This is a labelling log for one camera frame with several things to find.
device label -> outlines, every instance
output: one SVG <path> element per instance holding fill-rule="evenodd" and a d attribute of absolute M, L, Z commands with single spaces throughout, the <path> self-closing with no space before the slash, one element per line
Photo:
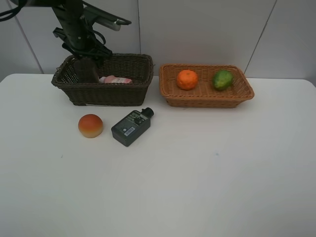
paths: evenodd
<path fill-rule="evenodd" d="M 124 135 L 127 137 L 129 134 L 131 134 L 133 131 L 135 130 L 134 127 L 131 127 L 129 130 L 127 130 L 126 133 L 124 133 Z"/>

black cable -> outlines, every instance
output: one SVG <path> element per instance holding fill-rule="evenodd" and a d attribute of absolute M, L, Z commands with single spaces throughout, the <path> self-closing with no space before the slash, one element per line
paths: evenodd
<path fill-rule="evenodd" d="M 27 0 L 19 0 L 19 5 L 16 8 L 0 13 L 0 17 L 8 15 L 6 17 L 0 18 L 0 22 L 9 20 L 12 17 L 15 17 L 16 14 L 18 14 L 20 10 L 26 5 L 26 3 L 27 3 Z"/>

light brown wicker basket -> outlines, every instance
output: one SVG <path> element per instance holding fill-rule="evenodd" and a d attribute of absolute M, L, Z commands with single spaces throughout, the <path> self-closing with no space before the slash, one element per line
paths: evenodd
<path fill-rule="evenodd" d="M 193 90 L 181 90 L 176 85 L 177 76 L 184 69 L 198 75 L 198 84 Z M 219 70 L 228 70 L 234 76 L 233 85 L 224 91 L 215 90 L 212 84 Z M 231 65 L 164 64 L 160 67 L 159 86 L 167 103 L 176 107 L 234 108 L 254 97 L 245 75 Z"/>

white table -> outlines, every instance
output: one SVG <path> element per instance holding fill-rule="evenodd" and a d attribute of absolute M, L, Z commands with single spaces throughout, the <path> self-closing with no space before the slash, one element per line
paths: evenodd
<path fill-rule="evenodd" d="M 1 237 L 314 237 L 316 88 L 250 79 L 235 109 L 76 107 L 52 75 L 0 83 Z M 111 127 L 151 107 L 126 148 Z M 104 132 L 77 123 L 96 114 Z"/>

orange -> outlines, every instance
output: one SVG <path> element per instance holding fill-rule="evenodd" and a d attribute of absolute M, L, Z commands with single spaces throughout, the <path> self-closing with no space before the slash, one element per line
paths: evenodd
<path fill-rule="evenodd" d="M 198 84 L 198 75 L 191 70 L 183 70 L 177 78 L 177 86 L 183 90 L 192 90 Z"/>

